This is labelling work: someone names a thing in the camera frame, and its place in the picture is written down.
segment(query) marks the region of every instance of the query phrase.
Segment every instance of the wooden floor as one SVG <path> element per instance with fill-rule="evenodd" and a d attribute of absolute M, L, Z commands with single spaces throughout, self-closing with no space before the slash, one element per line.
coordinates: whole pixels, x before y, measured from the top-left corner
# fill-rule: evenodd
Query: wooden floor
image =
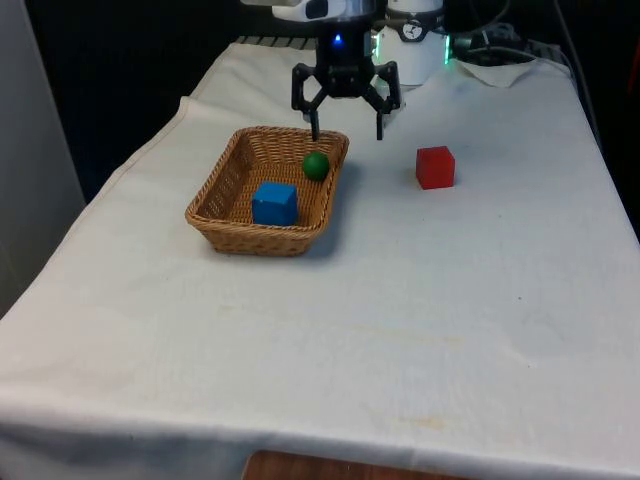
<path fill-rule="evenodd" d="M 362 463 L 341 462 L 277 452 L 255 453 L 243 480 L 463 480 Z"/>

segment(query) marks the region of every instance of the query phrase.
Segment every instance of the blue light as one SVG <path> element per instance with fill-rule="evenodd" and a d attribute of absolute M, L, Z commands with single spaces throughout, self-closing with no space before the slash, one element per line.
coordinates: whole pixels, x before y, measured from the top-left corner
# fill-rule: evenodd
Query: blue light
<path fill-rule="evenodd" d="M 344 40 L 342 40 L 342 35 L 336 33 L 336 36 L 333 37 L 333 46 L 338 48 L 344 44 Z"/>

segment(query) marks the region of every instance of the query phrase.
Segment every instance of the wicker basket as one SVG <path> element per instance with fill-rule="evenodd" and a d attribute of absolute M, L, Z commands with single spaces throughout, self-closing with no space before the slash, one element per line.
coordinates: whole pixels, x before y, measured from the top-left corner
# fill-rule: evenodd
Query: wicker basket
<path fill-rule="evenodd" d="M 186 211 L 218 252 L 294 256 L 306 252 L 329 223 L 338 176 L 349 148 L 340 133 L 322 132 L 317 142 L 308 130 L 253 127 L 238 130 Z M 323 182 L 307 179 L 305 155 L 320 151 L 331 169 Z M 295 185 L 298 221 L 291 227 L 252 223 L 251 199 L 262 182 Z"/>

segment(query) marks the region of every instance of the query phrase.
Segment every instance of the basket rim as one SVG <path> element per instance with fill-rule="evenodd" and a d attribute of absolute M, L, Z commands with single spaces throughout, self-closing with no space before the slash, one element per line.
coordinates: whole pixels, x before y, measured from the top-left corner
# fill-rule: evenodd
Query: basket rim
<path fill-rule="evenodd" d="M 295 133 L 295 134 L 308 134 L 311 132 L 307 129 L 303 128 L 294 128 L 294 127 L 269 127 L 269 126 L 254 126 L 254 127 L 246 127 L 236 130 L 229 142 L 227 143 L 226 148 L 220 155 L 214 169 L 211 171 L 207 179 L 205 180 L 202 187 L 198 190 L 198 193 L 193 198 L 193 200 L 189 203 L 185 211 L 185 217 L 187 222 L 193 227 L 197 228 L 203 232 L 220 232 L 224 233 L 225 230 L 234 230 L 237 232 L 238 228 L 242 228 L 244 230 L 243 234 L 262 234 L 265 232 L 277 232 L 279 235 L 285 235 L 288 237 L 294 237 L 297 239 L 305 239 L 310 234 L 319 234 L 322 232 L 328 225 L 329 222 L 329 214 L 331 212 L 331 208 L 333 205 L 332 199 L 335 194 L 336 186 L 334 183 L 337 181 L 339 173 L 342 169 L 342 165 L 344 163 L 344 159 L 347 155 L 347 151 L 349 148 L 349 137 L 345 134 L 336 132 L 333 130 L 322 130 L 320 135 L 325 136 L 333 136 L 336 137 L 336 140 L 340 143 L 340 150 L 338 154 L 338 161 L 334 165 L 334 167 L 329 172 L 329 195 L 324 202 L 322 215 L 320 220 L 313 225 L 307 226 L 298 226 L 292 225 L 287 227 L 277 226 L 277 225 L 262 225 L 255 223 L 245 223 L 245 222 L 232 222 L 229 220 L 221 220 L 221 219 L 211 219 L 206 218 L 201 215 L 198 215 L 196 212 L 202 206 L 205 201 L 206 195 L 209 192 L 211 185 L 215 182 L 215 180 L 220 175 L 223 166 L 229 161 L 230 153 L 233 148 L 238 144 L 238 142 L 247 134 L 255 133 L 255 132 L 265 132 L 265 133 Z"/>

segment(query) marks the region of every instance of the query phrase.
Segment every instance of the gray wall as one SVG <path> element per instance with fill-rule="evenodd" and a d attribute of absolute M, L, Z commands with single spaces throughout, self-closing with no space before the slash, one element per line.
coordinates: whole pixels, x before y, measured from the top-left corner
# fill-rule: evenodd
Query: gray wall
<path fill-rule="evenodd" d="M 0 0 L 0 317 L 83 207 L 22 0 Z"/>

